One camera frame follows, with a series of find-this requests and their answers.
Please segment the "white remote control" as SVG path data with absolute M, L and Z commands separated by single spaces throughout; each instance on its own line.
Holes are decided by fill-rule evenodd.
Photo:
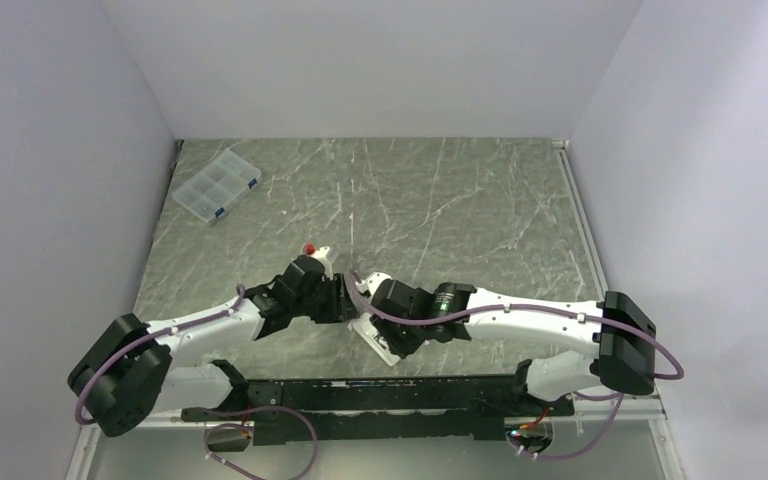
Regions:
M 401 361 L 398 355 L 390 351 L 386 339 L 372 324 L 369 314 L 363 314 L 360 318 L 351 320 L 349 329 L 358 334 L 386 365 L 395 366 Z

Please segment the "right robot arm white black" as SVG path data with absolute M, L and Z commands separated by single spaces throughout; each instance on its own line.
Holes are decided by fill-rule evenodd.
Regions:
M 361 296 L 386 352 L 401 359 L 431 341 L 526 339 L 559 348 L 550 358 L 518 364 L 511 401 L 524 415 L 587 388 L 635 396 L 655 389 L 656 327 L 622 292 L 565 303 L 452 282 L 427 292 L 375 274 Z

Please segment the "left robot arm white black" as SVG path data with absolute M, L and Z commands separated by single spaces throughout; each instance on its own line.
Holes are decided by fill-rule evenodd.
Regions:
M 154 412 L 206 408 L 224 420 L 247 406 L 245 378 L 203 355 L 263 339 L 297 318 L 316 324 L 359 317 L 349 289 L 352 278 L 332 263 L 300 255 L 271 281 L 238 285 L 234 297 L 182 317 L 141 321 L 129 313 L 114 319 L 73 367 L 67 385 L 77 398 L 74 418 L 120 436 Z

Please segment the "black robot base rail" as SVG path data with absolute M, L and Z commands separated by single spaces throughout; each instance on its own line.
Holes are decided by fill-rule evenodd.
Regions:
M 248 419 L 257 446 L 320 440 L 469 437 L 497 441 L 518 422 L 571 417 L 569 395 L 547 403 L 511 375 L 251 380 L 217 412 L 191 407 L 187 423 Z

